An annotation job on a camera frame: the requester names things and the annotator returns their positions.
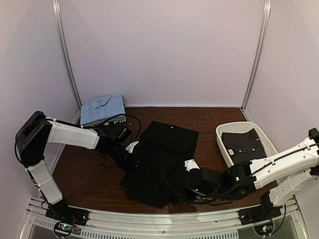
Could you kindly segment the black long sleeve shirt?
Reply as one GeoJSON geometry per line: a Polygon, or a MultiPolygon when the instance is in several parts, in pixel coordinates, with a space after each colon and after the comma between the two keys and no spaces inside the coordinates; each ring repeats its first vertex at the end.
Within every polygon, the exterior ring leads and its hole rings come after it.
{"type": "Polygon", "coordinates": [[[186,201],[185,161],[194,158],[197,141],[197,131],[152,121],[120,183],[127,198],[159,209],[186,201]]]}

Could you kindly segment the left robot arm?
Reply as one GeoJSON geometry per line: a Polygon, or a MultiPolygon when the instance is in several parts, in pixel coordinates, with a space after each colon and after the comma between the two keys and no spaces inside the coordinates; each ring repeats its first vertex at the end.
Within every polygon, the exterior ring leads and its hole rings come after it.
{"type": "Polygon", "coordinates": [[[95,150],[110,156],[118,167],[127,170],[131,168],[133,155],[140,144],[134,139],[129,145],[124,146],[131,134],[132,132],[122,123],[103,131],[101,125],[76,125],[35,111],[16,133],[14,153],[33,184],[47,202],[53,205],[53,214],[59,220],[67,221],[72,216],[72,211],[62,203],[64,197],[46,166],[46,146],[64,144],[95,150]]]}

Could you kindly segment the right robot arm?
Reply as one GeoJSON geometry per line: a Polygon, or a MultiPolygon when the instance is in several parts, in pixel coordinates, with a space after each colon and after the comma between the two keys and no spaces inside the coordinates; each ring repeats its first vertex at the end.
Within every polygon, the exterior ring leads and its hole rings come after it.
{"type": "Polygon", "coordinates": [[[319,177],[319,131],[312,128],[298,145],[270,157],[233,165],[223,173],[198,168],[194,160],[186,161],[185,167],[185,188],[200,196],[205,204],[241,200],[285,177],[283,183],[267,192],[269,201],[256,208],[256,216],[265,220],[275,207],[283,206],[304,185],[319,177]]]}

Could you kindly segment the black white patterned folded shirt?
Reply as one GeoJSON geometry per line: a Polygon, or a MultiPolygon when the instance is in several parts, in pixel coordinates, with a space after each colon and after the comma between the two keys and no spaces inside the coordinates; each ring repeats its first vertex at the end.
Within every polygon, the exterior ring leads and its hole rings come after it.
{"type": "Polygon", "coordinates": [[[127,120],[126,116],[121,115],[121,116],[111,117],[110,119],[103,120],[101,122],[101,125],[108,126],[108,125],[113,125],[117,123],[125,123],[126,120],[127,120]]]}

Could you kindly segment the light blue folded shirt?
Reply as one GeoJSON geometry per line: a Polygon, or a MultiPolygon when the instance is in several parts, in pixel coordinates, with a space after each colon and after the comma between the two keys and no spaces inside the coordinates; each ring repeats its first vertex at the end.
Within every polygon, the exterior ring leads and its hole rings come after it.
{"type": "Polygon", "coordinates": [[[85,103],[81,108],[81,125],[96,125],[107,121],[123,121],[126,120],[125,106],[122,95],[105,95],[99,98],[95,98],[85,103]]]}

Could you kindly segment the dark pinstriped folded shirt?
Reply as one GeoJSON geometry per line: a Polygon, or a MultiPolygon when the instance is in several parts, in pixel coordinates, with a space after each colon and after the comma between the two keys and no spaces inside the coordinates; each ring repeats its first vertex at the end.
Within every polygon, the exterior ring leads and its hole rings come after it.
{"type": "Polygon", "coordinates": [[[245,133],[223,132],[221,139],[234,164],[267,157],[254,128],[245,133]]]}

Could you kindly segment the white plastic laundry basket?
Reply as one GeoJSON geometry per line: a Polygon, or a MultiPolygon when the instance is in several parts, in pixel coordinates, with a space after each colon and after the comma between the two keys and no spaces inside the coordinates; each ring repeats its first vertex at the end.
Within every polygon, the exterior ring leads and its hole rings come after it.
{"type": "Polygon", "coordinates": [[[217,144],[227,167],[277,154],[266,134],[255,123],[238,121],[216,128],[217,144]]]}

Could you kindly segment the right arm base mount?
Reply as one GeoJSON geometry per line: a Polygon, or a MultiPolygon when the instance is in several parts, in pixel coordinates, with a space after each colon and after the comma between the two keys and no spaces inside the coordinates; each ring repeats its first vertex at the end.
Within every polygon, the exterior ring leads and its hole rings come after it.
{"type": "Polygon", "coordinates": [[[281,208],[283,206],[275,207],[270,201],[269,196],[262,196],[260,202],[259,206],[239,210],[238,214],[241,225],[254,224],[281,215],[281,208]]]}

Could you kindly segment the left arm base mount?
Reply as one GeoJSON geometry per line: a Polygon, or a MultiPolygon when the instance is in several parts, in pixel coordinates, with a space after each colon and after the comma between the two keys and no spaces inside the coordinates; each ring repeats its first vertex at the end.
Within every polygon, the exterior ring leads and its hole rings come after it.
{"type": "Polygon", "coordinates": [[[45,198],[48,208],[45,215],[48,218],[59,220],[68,224],[86,226],[89,211],[70,207],[67,200],[62,197],[62,200],[53,204],[45,198]]]}

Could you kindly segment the aluminium frame post left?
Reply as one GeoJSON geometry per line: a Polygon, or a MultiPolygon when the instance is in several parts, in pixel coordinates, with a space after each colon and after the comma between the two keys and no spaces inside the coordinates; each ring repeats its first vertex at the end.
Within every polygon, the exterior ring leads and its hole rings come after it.
{"type": "Polygon", "coordinates": [[[62,13],[61,13],[61,5],[59,0],[53,0],[52,1],[53,5],[53,14],[55,17],[55,22],[56,22],[56,27],[57,27],[57,34],[59,38],[59,44],[61,48],[61,53],[62,53],[62,60],[64,62],[64,67],[66,70],[68,82],[70,84],[71,92],[73,94],[74,100],[76,102],[77,109],[80,111],[82,107],[82,101],[80,99],[78,87],[75,82],[75,77],[72,69],[72,64],[67,48],[67,42],[66,42],[66,37],[65,37],[65,32],[64,32],[64,27],[63,27],[63,19],[62,19],[62,13]]]}

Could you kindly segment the aluminium frame post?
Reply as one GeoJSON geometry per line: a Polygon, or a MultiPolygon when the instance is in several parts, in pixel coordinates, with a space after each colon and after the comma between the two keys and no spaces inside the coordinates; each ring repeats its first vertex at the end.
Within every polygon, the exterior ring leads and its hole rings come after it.
{"type": "Polygon", "coordinates": [[[72,64],[67,48],[67,42],[66,42],[66,37],[65,37],[65,32],[64,32],[64,27],[63,27],[63,19],[62,19],[62,13],[61,13],[61,5],[59,0],[53,0],[52,1],[53,5],[53,14],[55,17],[55,22],[56,22],[56,27],[57,27],[57,34],[59,38],[59,44],[61,48],[61,53],[62,53],[62,60],[64,62],[64,67],[66,70],[68,82],[70,84],[71,92],[73,94],[74,100],[76,102],[77,109],[80,111],[82,107],[82,101],[80,99],[78,87],[75,82],[75,77],[72,69],[72,64]]]}
{"type": "Polygon", "coordinates": [[[272,8],[272,1],[271,0],[264,0],[264,6],[262,10],[262,16],[261,16],[261,25],[260,25],[260,31],[259,31],[259,37],[257,41],[257,47],[255,52],[255,57],[252,64],[252,69],[248,81],[248,85],[246,88],[245,96],[241,105],[241,112],[245,116],[247,121],[252,121],[247,107],[249,104],[250,97],[253,92],[253,87],[255,84],[255,81],[257,79],[258,70],[260,67],[261,59],[262,59],[262,53],[265,46],[268,30],[269,30],[269,24],[270,24],[270,18],[271,18],[271,8],[272,8]]]}

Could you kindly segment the aluminium frame post right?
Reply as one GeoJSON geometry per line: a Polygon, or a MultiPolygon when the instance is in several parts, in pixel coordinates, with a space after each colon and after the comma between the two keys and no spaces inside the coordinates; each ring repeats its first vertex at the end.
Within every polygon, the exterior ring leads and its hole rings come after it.
{"type": "Polygon", "coordinates": [[[270,24],[270,18],[271,18],[271,8],[272,8],[272,1],[271,0],[264,0],[264,6],[262,10],[262,16],[261,16],[261,25],[260,25],[260,31],[259,31],[259,37],[257,41],[257,47],[255,52],[255,57],[252,64],[252,69],[248,81],[248,85],[246,88],[245,96],[241,105],[241,112],[245,116],[247,121],[252,121],[247,107],[249,104],[250,97],[253,92],[253,87],[255,84],[255,81],[257,79],[258,70],[260,67],[261,59],[262,59],[262,53],[265,46],[268,30],[269,30],[269,24],[270,24]]]}

